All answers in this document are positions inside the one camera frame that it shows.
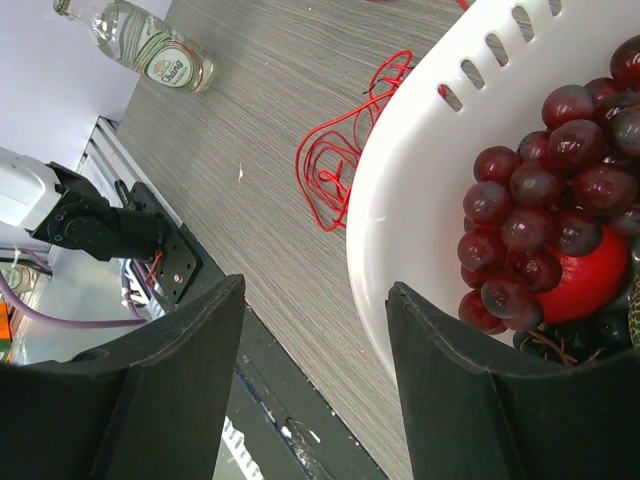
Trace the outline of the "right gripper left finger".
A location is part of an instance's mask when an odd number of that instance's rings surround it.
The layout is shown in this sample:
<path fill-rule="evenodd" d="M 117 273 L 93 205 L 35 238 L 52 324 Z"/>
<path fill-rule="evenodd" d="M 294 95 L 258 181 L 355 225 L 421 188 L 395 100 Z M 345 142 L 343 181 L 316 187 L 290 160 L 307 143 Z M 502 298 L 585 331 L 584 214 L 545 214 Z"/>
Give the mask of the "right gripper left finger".
<path fill-rule="evenodd" d="M 245 311 L 230 275 L 66 362 L 1 368 L 5 479 L 210 479 Z"/>

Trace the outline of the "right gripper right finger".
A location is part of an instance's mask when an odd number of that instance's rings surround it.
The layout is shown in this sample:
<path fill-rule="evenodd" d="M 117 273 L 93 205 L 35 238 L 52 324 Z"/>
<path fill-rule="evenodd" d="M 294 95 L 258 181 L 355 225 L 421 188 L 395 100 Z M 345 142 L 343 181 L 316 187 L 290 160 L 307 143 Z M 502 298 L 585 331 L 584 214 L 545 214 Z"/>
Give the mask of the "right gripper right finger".
<path fill-rule="evenodd" d="M 525 354 L 398 282 L 388 329 L 417 479 L 635 479 L 639 353 L 579 367 Z"/>

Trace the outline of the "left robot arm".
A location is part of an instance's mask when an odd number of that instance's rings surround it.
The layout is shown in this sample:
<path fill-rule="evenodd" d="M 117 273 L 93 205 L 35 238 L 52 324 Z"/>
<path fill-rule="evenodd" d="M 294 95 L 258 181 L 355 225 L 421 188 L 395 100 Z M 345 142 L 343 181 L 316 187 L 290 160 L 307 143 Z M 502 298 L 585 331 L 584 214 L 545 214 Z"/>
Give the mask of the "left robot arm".
<path fill-rule="evenodd" d="M 149 260 L 161 251 L 161 218 L 110 205 L 94 185 L 55 162 L 1 149 L 1 222 L 33 239 L 99 261 Z"/>

